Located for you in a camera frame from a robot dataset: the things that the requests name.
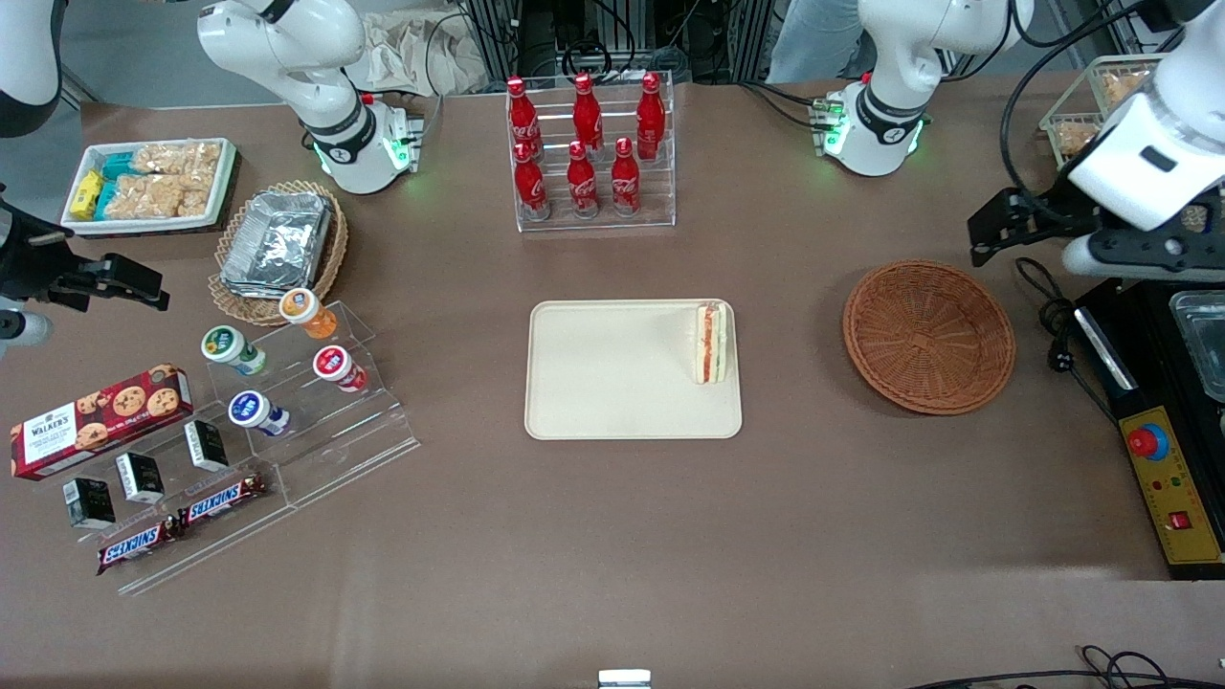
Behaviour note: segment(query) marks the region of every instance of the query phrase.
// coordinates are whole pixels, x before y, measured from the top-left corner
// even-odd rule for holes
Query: white tray
[[[187,143],[205,141],[208,143],[221,143],[222,154],[217,161],[217,174],[213,177],[213,188],[208,190],[208,205],[205,206],[205,215],[176,217],[176,218],[149,218],[131,221],[78,221],[69,215],[69,206],[72,196],[76,195],[77,186],[91,169],[102,170],[102,163],[107,156],[115,153],[136,152],[146,143]],[[125,234],[157,234],[160,232],[183,232],[198,227],[208,227],[217,222],[222,205],[225,202],[225,191],[229,186],[230,172],[234,169],[235,148],[228,139],[175,139],[168,141],[132,141],[127,143],[99,143],[89,146],[81,156],[81,164],[77,166],[76,177],[72,178],[72,186],[69,188],[69,197],[64,202],[64,212],[60,213],[60,224],[75,232],[78,237],[123,237]]]
[[[695,383],[697,308],[710,300],[538,304],[528,336],[528,434],[537,440],[665,440],[739,433],[740,365],[730,305],[726,379]]]

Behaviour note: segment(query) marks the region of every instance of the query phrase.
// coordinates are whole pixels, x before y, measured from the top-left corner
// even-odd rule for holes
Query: red cookie box
[[[191,414],[187,375],[160,364],[12,427],[12,474],[42,481]]]

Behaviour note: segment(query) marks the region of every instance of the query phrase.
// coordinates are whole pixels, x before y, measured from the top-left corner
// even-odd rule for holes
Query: red button
[[[1128,433],[1127,446],[1142,457],[1150,457],[1160,449],[1156,434],[1147,428],[1137,428],[1136,430]]]

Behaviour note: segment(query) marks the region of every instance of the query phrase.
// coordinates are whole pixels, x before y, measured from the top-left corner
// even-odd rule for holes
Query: bottle cap
[[[323,380],[336,383],[349,375],[350,369],[353,369],[353,357],[344,347],[328,345],[315,354],[315,375]]]
[[[318,298],[304,287],[295,287],[281,298],[281,318],[294,325],[310,322],[318,315]]]
[[[244,390],[230,400],[230,421],[243,428],[255,428],[268,418],[272,403],[255,390]]]
[[[200,353],[209,362],[218,364],[229,363],[238,358],[246,347],[246,338],[243,333],[228,325],[218,325],[205,333],[200,341]]]

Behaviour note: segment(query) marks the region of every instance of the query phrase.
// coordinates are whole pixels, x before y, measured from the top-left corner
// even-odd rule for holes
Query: yellow control panel
[[[1166,561],[1172,565],[1225,561],[1165,407],[1121,419],[1118,429]]]

